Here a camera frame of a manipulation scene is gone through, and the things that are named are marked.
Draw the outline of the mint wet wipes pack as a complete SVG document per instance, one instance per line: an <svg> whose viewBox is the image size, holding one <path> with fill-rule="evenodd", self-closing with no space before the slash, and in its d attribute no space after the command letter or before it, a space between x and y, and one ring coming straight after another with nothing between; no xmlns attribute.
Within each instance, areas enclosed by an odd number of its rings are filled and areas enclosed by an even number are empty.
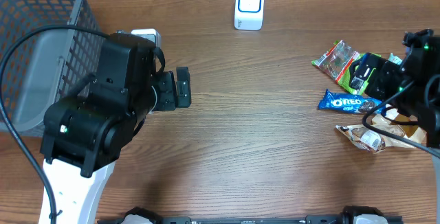
<svg viewBox="0 0 440 224"><path fill-rule="evenodd" d="M395 56L393 53L390 53L388 61L390 61L392 63L395 63L396 65L401 65L402 64L402 59L399 58L398 56Z"/></svg>

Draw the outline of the green red snack bag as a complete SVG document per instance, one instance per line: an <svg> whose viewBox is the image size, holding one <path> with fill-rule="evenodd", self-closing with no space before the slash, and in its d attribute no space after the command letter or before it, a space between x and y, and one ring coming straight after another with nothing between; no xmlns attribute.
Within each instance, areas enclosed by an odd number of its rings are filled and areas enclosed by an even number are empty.
<svg viewBox="0 0 440 224"><path fill-rule="evenodd" d="M330 76L343 89L354 95L362 95L368 86L368 80L355 76L362 59L367 54L361 54L353 49L346 41L339 40L319 59L311 64L326 75Z"/></svg>

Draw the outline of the blue Oreo cookie pack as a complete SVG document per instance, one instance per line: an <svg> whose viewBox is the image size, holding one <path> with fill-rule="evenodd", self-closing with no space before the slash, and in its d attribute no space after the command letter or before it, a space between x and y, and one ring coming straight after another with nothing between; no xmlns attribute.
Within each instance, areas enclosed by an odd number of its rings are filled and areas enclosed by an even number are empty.
<svg viewBox="0 0 440 224"><path fill-rule="evenodd" d="M328 109L344 113L367 113L379 106L382 102L375 98L365 98L350 93L332 93L326 90L318 104L318 109Z"/></svg>

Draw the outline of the beige tissue pack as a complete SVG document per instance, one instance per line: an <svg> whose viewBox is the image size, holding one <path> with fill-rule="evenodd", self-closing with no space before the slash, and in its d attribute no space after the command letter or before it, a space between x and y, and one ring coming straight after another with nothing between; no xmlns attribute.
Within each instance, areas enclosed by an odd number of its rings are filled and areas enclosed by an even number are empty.
<svg viewBox="0 0 440 224"><path fill-rule="evenodd" d="M392 133L400 138L409 139L412 142L422 144L426 141L426 132L418 126L404 126L391 122L409 122L415 121L415 117L406 117L398 114L396 109L390 109L385 116L376 114L371 120L371 126L387 133ZM379 153L386 148L414 148L409 144L401 142L397 139L379 134L366 128L362 124L349 126L336 126L338 131L345 135L348 140L357 148L364 149L372 153Z"/></svg>

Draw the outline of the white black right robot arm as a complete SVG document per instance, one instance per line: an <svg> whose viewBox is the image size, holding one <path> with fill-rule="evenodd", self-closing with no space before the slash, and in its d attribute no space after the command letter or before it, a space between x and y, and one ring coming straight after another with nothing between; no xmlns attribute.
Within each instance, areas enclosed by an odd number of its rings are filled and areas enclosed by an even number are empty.
<svg viewBox="0 0 440 224"><path fill-rule="evenodd" d="M362 124L370 131L431 154L439 192L439 37L431 29L406 32L402 45L407 50L401 64L380 60L372 71L365 94L382 103L364 115ZM370 115L387 104L402 115L417 118L410 124L426 132L425 146L367 123Z"/></svg>

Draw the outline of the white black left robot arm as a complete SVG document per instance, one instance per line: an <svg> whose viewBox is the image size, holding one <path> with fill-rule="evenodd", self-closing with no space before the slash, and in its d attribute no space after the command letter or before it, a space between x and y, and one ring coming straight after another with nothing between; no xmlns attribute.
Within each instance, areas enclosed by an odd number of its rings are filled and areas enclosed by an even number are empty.
<svg viewBox="0 0 440 224"><path fill-rule="evenodd" d="M121 150L147 115L191 105L188 68L165 64L156 30L116 32L95 72L46 110L41 153L50 187L41 223L93 223Z"/></svg>

